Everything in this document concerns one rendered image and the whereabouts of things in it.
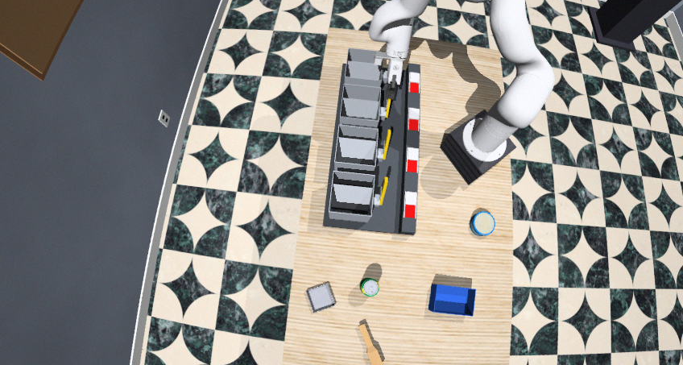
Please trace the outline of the round tin with blue-rimmed lid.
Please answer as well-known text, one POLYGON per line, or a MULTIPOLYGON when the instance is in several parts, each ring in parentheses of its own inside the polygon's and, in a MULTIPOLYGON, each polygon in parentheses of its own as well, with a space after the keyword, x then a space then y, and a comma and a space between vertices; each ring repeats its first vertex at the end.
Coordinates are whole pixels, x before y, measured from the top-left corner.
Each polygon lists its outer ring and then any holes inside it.
POLYGON ((495 229, 495 219, 488 212, 479 212, 470 219, 470 229, 477 236, 489 235, 495 229))

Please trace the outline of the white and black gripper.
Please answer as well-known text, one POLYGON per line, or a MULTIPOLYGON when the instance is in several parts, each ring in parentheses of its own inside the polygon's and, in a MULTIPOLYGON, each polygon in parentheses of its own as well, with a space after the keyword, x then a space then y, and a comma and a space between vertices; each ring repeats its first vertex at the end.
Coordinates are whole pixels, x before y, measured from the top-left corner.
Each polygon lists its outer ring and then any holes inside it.
MULTIPOLYGON (((388 57, 390 57, 390 56, 388 56, 388 57)), ((391 59, 389 59, 388 67, 387 67, 387 79, 388 79, 387 85, 388 86, 387 86, 387 91, 386 91, 386 99, 394 99, 396 82, 397 82, 397 85, 400 85, 402 70, 403 70, 403 61, 406 60, 406 58, 403 58, 403 59, 396 59, 396 58, 392 58, 392 57, 390 57, 390 58, 391 59), (391 81, 392 81, 392 83, 391 83, 391 81)))

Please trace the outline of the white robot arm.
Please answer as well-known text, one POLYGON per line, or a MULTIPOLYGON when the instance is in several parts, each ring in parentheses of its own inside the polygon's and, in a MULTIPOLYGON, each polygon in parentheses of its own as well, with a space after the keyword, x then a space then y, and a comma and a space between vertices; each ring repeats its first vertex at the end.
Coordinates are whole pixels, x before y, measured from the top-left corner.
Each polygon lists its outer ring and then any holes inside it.
MULTIPOLYGON (((388 56, 408 57, 414 18, 424 13, 429 2, 391 0, 377 9, 369 36, 386 42, 387 49, 375 51, 375 65, 381 65, 383 58, 391 59, 388 56)), ((551 65, 532 39, 525 0, 491 0, 490 26, 500 54, 515 65, 516 77, 484 118, 468 122, 462 132, 466 150, 485 162, 502 156, 507 146, 504 141, 535 119, 555 83, 551 65)))

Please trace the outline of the green and yellow drink can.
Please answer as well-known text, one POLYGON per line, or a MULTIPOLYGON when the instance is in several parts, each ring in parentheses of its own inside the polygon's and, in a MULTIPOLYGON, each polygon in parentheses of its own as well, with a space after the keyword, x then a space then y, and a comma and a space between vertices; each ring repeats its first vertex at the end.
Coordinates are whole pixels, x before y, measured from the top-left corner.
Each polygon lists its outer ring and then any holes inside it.
POLYGON ((362 293, 368 297, 373 297, 379 292, 379 283, 377 280, 365 278, 360 283, 362 284, 359 285, 359 288, 362 290, 362 293))

